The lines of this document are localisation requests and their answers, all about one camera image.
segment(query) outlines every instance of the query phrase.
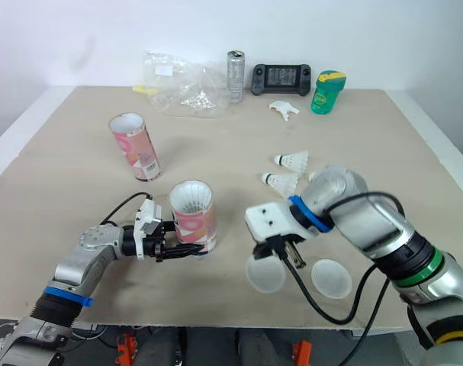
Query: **green ring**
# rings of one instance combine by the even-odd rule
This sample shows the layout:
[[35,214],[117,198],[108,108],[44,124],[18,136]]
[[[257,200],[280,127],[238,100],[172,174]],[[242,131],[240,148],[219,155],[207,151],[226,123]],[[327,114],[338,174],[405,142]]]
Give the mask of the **green ring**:
[[394,283],[398,287],[410,287],[415,284],[419,284],[429,278],[438,269],[442,262],[443,253],[438,249],[435,249],[435,255],[432,257],[431,261],[429,261],[429,264],[425,268],[408,278],[394,281]]

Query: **white disc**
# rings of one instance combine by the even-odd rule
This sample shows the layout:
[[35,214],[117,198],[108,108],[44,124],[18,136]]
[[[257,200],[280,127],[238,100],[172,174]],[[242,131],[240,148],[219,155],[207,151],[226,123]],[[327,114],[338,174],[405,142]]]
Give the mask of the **white disc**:
[[280,291],[285,284],[285,268],[273,255],[255,260],[253,255],[246,262],[246,277],[252,286],[265,294]]
[[330,299],[343,299],[352,291],[352,276],[345,267],[331,259],[314,263],[310,275],[316,289]]

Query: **green bottle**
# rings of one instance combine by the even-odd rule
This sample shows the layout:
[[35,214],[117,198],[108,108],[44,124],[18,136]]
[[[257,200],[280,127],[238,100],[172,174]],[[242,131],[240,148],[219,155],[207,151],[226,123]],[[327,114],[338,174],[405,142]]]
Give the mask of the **green bottle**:
[[331,112],[339,92],[345,88],[345,82],[346,75],[343,72],[327,70],[320,73],[310,109],[317,114]]

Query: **clear plastic bag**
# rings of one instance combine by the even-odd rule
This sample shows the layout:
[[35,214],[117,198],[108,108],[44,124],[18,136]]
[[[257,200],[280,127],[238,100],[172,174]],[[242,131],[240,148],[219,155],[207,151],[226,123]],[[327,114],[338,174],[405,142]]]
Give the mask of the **clear plastic bag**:
[[220,117],[230,103],[226,75],[215,67],[145,52],[143,71],[145,87],[156,89],[150,103],[163,114]]

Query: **beige tabletop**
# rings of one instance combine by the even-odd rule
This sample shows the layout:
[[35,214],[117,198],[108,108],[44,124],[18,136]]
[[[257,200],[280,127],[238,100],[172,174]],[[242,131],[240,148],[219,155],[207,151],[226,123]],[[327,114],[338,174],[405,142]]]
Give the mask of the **beige tabletop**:
[[[301,112],[288,123],[268,109],[282,98]],[[220,119],[166,117],[129,88],[77,88],[0,176],[0,317],[29,314],[59,260],[113,207],[136,191],[148,191],[169,218],[168,193],[185,179],[214,191],[218,243],[207,258],[155,263],[125,258],[110,265],[81,321],[108,324],[271,326],[337,328],[307,304],[290,275],[282,292],[260,294],[246,280],[253,248],[244,219],[252,205],[281,198],[260,181],[263,172],[285,172],[279,153],[310,152],[308,171],[342,163],[370,189],[395,194],[408,218],[463,266],[463,193],[383,91],[347,90],[332,114],[310,112],[310,95],[247,95]],[[116,114],[144,116],[163,167],[156,181],[133,178],[108,129]],[[301,179],[298,191],[307,184]],[[116,221],[132,220],[138,202]],[[313,288],[311,265],[334,258],[351,273],[354,287],[369,261],[336,231],[301,243],[308,266],[301,276],[317,302],[342,317],[353,294],[328,300]],[[363,327],[381,288],[368,282],[355,320]],[[375,328],[408,328],[405,306],[390,288]]]

